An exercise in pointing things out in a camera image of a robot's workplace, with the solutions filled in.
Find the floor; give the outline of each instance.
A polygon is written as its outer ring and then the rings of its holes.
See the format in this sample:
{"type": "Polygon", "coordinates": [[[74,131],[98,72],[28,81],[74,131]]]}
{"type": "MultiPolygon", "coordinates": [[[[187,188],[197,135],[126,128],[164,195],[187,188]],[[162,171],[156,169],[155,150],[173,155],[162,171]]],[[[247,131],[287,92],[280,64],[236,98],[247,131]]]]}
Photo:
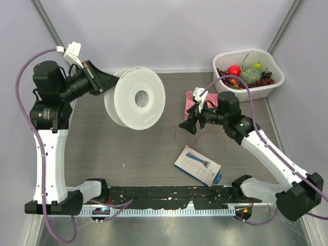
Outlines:
{"type": "MultiPolygon", "coordinates": [[[[275,208],[254,206],[252,221],[268,220],[275,208]]],[[[290,222],[278,215],[270,224],[255,227],[233,217],[118,218],[103,224],[77,218],[78,236],[70,244],[115,246],[308,246],[311,245],[302,220],[290,222]]],[[[72,237],[70,218],[51,218],[61,237],[72,237]]],[[[60,246],[43,226],[37,246],[60,246]]]]}
{"type": "MultiPolygon", "coordinates": [[[[183,121],[186,90],[205,87],[212,73],[160,74],[166,90],[163,115],[177,127],[183,121]]],[[[257,123],[269,139],[277,144],[263,99],[254,101],[257,123]]],[[[240,104],[243,114],[250,116],[249,102],[240,104]]],[[[271,173],[248,151],[229,139],[222,126],[207,124],[194,136],[177,127],[176,138],[197,152],[222,165],[221,185],[250,174],[259,180],[275,182],[271,173]]],[[[153,127],[135,131],[115,124],[107,115],[103,96],[85,95],[74,110],[65,152],[65,180],[76,186],[87,178],[105,178],[110,186],[198,185],[199,183],[173,166],[183,147],[174,140],[174,127],[162,117],[153,127]]]]}

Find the wood grain surface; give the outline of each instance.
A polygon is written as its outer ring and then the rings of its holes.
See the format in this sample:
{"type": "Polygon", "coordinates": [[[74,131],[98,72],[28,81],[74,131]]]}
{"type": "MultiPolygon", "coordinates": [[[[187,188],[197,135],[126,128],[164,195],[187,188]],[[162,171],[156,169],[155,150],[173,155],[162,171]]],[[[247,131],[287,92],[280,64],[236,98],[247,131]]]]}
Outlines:
{"type": "MultiPolygon", "coordinates": [[[[229,139],[222,126],[207,124],[194,136],[180,129],[186,104],[186,91],[205,87],[212,81],[212,73],[159,74],[166,90],[163,115],[176,126],[176,137],[191,146],[198,135],[206,131],[194,150],[222,165],[220,185],[229,185],[243,174],[259,180],[276,182],[271,173],[251,153],[229,139]]],[[[250,116],[249,102],[240,104],[242,113],[250,116]]],[[[277,144],[268,111],[263,99],[254,101],[257,123],[269,139],[277,144]]],[[[183,147],[174,140],[174,128],[164,117],[151,128],[135,131],[115,124],[108,116],[104,97],[85,95],[79,98],[65,149],[66,185],[76,186],[87,178],[105,178],[110,186],[173,186],[200,185],[174,167],[183,147]]]]}

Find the gray wall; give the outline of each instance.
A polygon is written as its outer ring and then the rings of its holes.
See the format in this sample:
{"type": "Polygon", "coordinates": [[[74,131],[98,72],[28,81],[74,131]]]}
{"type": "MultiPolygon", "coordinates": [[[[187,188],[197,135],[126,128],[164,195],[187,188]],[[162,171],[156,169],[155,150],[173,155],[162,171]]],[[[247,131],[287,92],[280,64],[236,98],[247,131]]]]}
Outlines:
{"type": "MultiPolygon", "coordinates": [[[[310,173],[325,179],[328,194],[328,2],[304,1],[273,57],[285,83],[269,96],[274,118],[288,156],[310,173]]],[[[328,216],[323,200],[315,211],[328,216]]],[[[316,219],[325,237],[328,222],[316,219]]]]}
{"type": "MultiPolygon", "coordinates": [[[[16,246],[22,245],[31,222],[31,216],[24,213],[24,204],[34,194],[36,151],[32,132],[16,103],[14,84],[25,61],[40,51],[53,48],[54,43],[30,1],[3,1],[0,16],[3,20],[0,25],[0,244],[16,246]]],[[[43,60],[56,57],[59,58],[52,54],[43,60]]],[[[31,92],[35,87],[32,69],[33,65],[26,71],[20,87],[28,110],[35,100],[31,92]]]]}
{"type": "Polygon", "coordinates": [[[42,1],[64,44],[104,71],[211,70],[220,52],[267,49],[293,0],[42,1]]]}

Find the pink box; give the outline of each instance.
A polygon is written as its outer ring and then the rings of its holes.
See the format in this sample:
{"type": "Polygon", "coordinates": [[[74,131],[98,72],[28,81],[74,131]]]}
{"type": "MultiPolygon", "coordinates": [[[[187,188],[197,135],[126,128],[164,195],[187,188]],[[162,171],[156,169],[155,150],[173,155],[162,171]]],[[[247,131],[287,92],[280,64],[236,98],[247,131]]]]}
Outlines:
{"type": "MultiPolygon", "coordinates": [[[[187,99],[186,99],[186,109],[184,110],[184,119],[188,119],[188,113],[187,110],[195,104],[195,102],[191,99],[191,95],[193,94],[192,91],[187,91],[187,99]]],[[[216,107],[217,107],[217,94],[207,94],[206,100],[211,101],[216,107]]],[[[207,103],[209,108],[212,108],[213,106],[209,103],[207,103]]]]}

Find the plastic basket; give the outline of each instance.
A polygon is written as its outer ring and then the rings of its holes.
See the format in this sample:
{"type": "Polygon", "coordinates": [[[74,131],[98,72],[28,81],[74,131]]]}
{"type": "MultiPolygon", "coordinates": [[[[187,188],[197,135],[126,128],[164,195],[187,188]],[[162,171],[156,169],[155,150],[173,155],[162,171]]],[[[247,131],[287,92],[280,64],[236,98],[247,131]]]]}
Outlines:
{"type": "MultiPolygon", "coordinates": [[[[213,79],[216,80],[219,78],[219,73],[217,72],[216,68],[219,68],[222,71],[227,70],[231,65],[238,65],[241,66],[242,61],[246,57],[248,57],[244,61],[244,68],[250,67],[251,65],[260,61],[261,63],[261,71],[265,71],[268,68],[269,72],[272,72],[271,78],[274,79],[275,83],[273,85],[262,86],[257,88],[251,88],[251,95],[252,99],[259,99],[266,97],[275,87],[282,85],[285,80],[285,75],[280,70],[278,65],[276,64],[273,57],[266,52],[265,50],[261,49],[246,49],[246,50],[237,50],[232,52],[225,52],[218,54],[213,59],[213,68],[214,74],[213,79]]],[[[246,89],[243,90],[235,90],[227,87],[221,80],[215,84],[215,88],[218,93],[222,91],[232,91],[238,97],[239,101],[248,101],[249,97],[247,94],[246,89]]]]}

